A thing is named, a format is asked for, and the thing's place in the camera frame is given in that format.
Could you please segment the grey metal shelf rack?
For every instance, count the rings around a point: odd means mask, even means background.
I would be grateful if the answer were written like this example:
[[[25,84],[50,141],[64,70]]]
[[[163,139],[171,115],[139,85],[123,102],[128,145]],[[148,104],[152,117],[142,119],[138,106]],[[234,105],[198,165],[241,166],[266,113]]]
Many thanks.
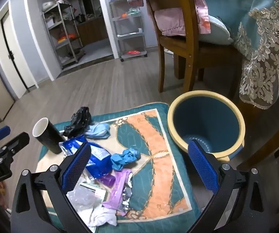
[[[42,18],[61,69],[78,63],[85,52],[72,5],[66,0],[43,3]]]

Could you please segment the purple foil wrapper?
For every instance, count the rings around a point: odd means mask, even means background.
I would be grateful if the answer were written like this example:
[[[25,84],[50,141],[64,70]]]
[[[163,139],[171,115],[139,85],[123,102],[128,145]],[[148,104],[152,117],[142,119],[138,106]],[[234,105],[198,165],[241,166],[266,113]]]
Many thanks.
[[[116,210],[121,216],[128,213],[129,201],[132,196],[132,177],[131,169],[115,172],[116,182],[111,189],[109,199],[102,203],[105,208]]]

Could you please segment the blue snack wrapper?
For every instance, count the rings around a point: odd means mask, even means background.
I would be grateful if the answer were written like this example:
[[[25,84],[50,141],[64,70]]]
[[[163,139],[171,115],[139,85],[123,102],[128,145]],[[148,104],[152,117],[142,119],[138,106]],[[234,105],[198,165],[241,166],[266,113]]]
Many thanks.
[[[59,146],[61,150],[69,156],[76,153],[84,143],[88,143],[91,147],[91,156],[86,165],[86,169],[90,175],[94,179],[99,179],[109,174],[112,171],[111,154],[101,145],[88,141],[84,135],[60,142]]]

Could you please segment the teal lace tablecloth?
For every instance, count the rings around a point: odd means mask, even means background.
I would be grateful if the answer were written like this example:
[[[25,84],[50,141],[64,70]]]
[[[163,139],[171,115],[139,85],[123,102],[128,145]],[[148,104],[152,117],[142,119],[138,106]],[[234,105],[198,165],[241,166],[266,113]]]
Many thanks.
[[[244,56],[240,99],[270,108],[279,97],[279,0],[205,0]]]

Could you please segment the pink cushion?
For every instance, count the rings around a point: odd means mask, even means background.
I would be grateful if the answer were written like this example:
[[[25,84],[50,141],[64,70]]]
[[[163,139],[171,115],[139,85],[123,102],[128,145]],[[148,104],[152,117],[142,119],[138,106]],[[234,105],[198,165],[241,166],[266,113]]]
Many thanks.
[[[181,8],[170,8],[154,12],[158,29],[163,36],[185,36],[185,24]]]

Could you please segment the wooden chair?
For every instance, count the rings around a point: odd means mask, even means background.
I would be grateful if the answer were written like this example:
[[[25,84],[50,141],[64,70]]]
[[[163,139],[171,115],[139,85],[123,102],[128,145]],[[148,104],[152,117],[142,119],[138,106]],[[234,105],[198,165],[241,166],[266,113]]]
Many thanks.
[[[229,90],[233,97],[241,77],[242,54],[232,45],[217,45],[199,40],[199,25],[194,0],[146,0],[152,18],[159,48],[159,92],[164,90],[165,57],[164,50],[174,53],[176,76],[183,79],[183,92],[192,91],[195,80],[202,81],[204,70],[210,67],[229,66],[235,68],[235,75]],[[180,18],[185,26],[183,36],[166,36],[161,31],[157,14],[170,10],[170,19]]]

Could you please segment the clear plastic bag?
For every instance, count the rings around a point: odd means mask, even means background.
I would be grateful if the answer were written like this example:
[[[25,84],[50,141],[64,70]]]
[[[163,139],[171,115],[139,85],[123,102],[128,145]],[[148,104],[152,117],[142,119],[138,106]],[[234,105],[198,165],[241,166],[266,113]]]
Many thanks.
[[[80,185],[82,180],[86,179],[81,177],[75,188],[67,192],[66,197],[69,199],[77,214],[86,222],[92,211],[99,207],[102,202],[90,190]]]

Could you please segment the white tissue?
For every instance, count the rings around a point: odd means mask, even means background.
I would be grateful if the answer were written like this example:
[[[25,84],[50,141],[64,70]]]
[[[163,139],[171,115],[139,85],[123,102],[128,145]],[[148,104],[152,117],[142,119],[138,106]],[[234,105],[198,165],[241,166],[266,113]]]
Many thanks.
[[[117,226],[116,210],[106,207],[97,207],[92,211],[86,221],[89,227],[99,227],[106,223]]]

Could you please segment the white green paper box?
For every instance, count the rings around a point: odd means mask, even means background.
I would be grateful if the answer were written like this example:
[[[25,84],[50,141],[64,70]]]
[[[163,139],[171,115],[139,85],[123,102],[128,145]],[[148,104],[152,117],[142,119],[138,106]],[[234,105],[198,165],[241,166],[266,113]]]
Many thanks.
[[[94,180],[89,180],[88,182],[86,180],[82,180],[80,182],[80,185],[90,190],[94,194],[94,196],[101,202],[105,201],[107,190],[103,187],[100,187],[97,183],[94,182]]]

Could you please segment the black plastic bag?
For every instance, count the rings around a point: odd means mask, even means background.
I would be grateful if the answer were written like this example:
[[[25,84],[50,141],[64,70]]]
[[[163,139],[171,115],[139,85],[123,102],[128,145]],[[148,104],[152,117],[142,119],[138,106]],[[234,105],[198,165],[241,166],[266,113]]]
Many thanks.
[[[71,123],[64,128],[63,135],[73,138],[80,135],[92,123],[92,116],[88,107],[81,107],[71,117]]]

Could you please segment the grey rolling cart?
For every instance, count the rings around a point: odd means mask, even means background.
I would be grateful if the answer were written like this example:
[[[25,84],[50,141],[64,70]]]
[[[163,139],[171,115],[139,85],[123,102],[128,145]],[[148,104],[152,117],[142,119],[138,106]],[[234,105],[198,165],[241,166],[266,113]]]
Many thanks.
[[[142,13],[127,0],[108,0],[113,21],[113,34],[121,62],[146,57]]]

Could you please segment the light blue pillow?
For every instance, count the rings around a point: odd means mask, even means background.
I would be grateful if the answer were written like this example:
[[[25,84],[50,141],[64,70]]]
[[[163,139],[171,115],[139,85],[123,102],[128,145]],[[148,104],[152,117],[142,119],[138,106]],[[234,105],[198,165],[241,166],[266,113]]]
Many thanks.
[[[217,45],[233,43],[228,28],[222,21],[211,15],[208,16],[208,20],[201,21],[199,24],[199,41]]]

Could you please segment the blue glove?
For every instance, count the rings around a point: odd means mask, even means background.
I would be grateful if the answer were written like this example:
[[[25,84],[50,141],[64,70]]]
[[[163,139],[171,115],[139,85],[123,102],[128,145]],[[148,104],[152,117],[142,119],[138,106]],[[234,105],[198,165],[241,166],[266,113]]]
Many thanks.
[[[125,165],[133,163],[140,158],[140,152],[133,148],[125,149],[121,154],[112,154],[112,169],[115,171],[121,171]]]

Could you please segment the light blue face mask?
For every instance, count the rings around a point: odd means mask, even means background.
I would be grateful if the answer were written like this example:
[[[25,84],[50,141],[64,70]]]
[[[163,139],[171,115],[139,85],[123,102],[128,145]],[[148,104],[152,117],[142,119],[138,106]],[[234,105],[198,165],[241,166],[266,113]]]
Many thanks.
[[[107,139],[110,136],[110,125],[107,123],[88,125],[84,130],[84,135],[90,139]]]

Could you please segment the purple bottle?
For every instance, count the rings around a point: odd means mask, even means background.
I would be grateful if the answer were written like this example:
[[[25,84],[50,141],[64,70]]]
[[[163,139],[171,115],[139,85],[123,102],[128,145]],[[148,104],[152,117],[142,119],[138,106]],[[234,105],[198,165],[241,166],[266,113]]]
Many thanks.
[[[103,185],[111,188],[115,184],[116,178],[115,178],[115,176],[113,176],[111,174],[106,174],[104,176],[101,176],[101,178],[99,178],[98,181],[100,183],[102,183]]]

